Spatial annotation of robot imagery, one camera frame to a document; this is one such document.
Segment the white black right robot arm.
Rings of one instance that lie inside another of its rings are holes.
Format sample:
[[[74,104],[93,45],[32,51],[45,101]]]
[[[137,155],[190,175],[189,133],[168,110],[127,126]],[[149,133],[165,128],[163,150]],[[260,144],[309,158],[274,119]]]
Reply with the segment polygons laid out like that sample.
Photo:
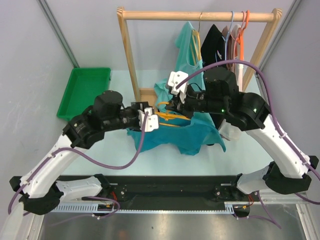
[[[172,99],[167,110],[192,118],[195,113],[221,115],[232,126],[255,139],[272,158],[261,170],[237,175],[230,188],[231,196],[242,201],[248,194],[270,189],[282,195],[307,191],[311,185],[308,166],[319,160],[298,149],[275,126],[269,104],[258,94],[241,92],[236,76],[224,67],[214,67],[204,73],[204,89],[193,90],[183,82],[188,74],[171,72],[166,87]]]

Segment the yellow plastic hanger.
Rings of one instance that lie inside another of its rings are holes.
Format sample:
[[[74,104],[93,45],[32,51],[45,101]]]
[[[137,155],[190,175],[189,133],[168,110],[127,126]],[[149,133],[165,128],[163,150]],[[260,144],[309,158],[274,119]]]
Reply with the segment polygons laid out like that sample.
[[[179,128],[179,127],[186,127],[186,126],[190,126],[192,124],[191,119],[183,116],[183,115],[179,115],[179,114],[175,114],[172,113],[170,110],[166,110],[166,112],[160,111],[159,107],[160,106],[167,106],[169,105],[168,101],[161,101],[160,103],[156,104],[156,114],[159,118],[163,119],[164,122],[161,122],[159,120],[159,125],[160,126],[166,126],[166,127],[171,127],[171,128]],[[169,121],[171,120],[184,120],[185,124],[172,124]]]

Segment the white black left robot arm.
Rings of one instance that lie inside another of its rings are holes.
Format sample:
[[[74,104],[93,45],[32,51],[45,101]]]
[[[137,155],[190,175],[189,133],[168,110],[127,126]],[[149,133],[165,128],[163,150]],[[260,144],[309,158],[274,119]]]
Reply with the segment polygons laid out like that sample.
[[[59,181],[61,173],[79,156],[106,169],[122,170],[137,159],[122,166],[100,163],[85,152],[105,137],[106,132],[130,129],[145,134],[147,121],[154,109],[147,101],[132,102],[124,107],[123,96],[112,90],[98,95],[92,105],[73,117],[63,128],[53,148],[30,172],[22,177],[14,176],[9,183],[14,190],[13,198],[23,204],[22,214],[45,215],[61,202],[94,198],[107,199],[112,187],[103,174],[95,174],[82,180]]]

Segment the teal blue t shirt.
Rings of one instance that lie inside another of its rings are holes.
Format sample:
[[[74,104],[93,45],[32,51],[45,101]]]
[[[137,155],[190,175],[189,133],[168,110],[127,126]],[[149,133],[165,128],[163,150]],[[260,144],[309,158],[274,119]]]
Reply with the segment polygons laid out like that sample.
[[[145,133],[141,152],[171,144],[184,155],[198,154],[204,145],[219,144],[222,150],[227,150],[212,118],[208,113],[194,113],[190,120],[174,118],[165,120],[159,118],[159,128]]]

